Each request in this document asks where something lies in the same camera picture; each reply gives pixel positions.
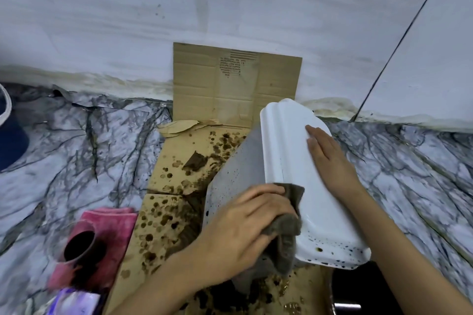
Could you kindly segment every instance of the wet rag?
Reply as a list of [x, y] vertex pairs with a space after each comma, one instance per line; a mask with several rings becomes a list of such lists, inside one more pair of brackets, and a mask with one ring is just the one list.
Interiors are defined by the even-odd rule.
[[256, 264], [239, 275], [232, 278], [235, 288], [248, 294], [253, 279], [277, 273], [287, 276], [293, 268], [294, 256], [296, 254], [296, 236], [300, 234], [302, 222], [300, 220], [299, 203], [304, 194], [304, 187], [291, 183], [275, 183], [285, 189], [284, 196], [291, 202], [292, 207], [298, 215], [282, 214], [276, 217], [268, 227], [264, 228], [262, 234], [277, 234], [264, 250]]
[[[87, 289], [97, 291], [97, 289], [112, 287], [118, 267], [125, 256], [137, 217], [133, 208], [97, 208], [82, 213], [80, 219], [93, 223], [97, 233], [101, 235], [100, 238], [106, 244], [105, 256], [97, 264], [97, 270], [88, 279]], [[49, 278], [48, 288], [50, 290], [67, 288], [73, 277], [74, 269], [70, 265], [59, 263]]]

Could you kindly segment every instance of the pink towel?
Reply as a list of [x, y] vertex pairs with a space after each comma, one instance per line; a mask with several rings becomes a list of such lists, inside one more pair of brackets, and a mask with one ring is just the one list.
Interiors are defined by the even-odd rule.
[[[118, 267], [125, 256], [137, 216], [133, 208], [97, 208], [82, 213], [80, 219], [93, 223], [100, 239], [107, 245], [105, 257], [98, 263], [97, 271], [88, 280], [87, 289], [111, 288]], [[72, 278], [72, 266], [59, 263], [49, 278], [48, 288], [50, 290], [66, 288]]]

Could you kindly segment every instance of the wall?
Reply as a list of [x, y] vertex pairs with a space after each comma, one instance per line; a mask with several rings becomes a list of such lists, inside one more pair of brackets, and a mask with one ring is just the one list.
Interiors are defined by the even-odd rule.
[[169, 99], [188, 42], [301, 56], [297, 100], [350, 118], [423, 1], [0, 0], [1, 79]]
[[428, 0], [358, 120], [473, 132], [473, 0]]

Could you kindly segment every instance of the marble-patterned sheet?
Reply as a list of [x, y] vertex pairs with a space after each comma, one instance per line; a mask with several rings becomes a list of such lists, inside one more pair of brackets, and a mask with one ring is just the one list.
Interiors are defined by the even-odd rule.
[[[48, 245], [86, 209], [138, 209], [170, 105], [9, 85], [27, 153], [0, 172], [0, 314], [48, 300]], [[473, 135], [326, 121], [409, 239], [473, 300]]]
[[369, 193], [473, 300], [473, 135], [345, 121], [328, 127]]
[[170, 119], [161, 103], [8, 90], [30, 145], [0, 172], [0, 314], [27, 297], [39, 305], [48, 296], [56, 229], [87, 209], [140, 208], [164, 141], [157, 125]]

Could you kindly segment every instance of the person's left hand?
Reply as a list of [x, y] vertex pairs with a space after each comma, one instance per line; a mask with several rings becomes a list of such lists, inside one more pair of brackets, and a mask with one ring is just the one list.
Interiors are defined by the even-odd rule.
[[274, 239], [261, 231], [280, 214], [297, 216], [281, 194], [284, 188], [273, 184], [250, 187], [219, 209], [190, 246], [173, 255], [189, 267], [198, 287], [222, 283], [255, 264]]

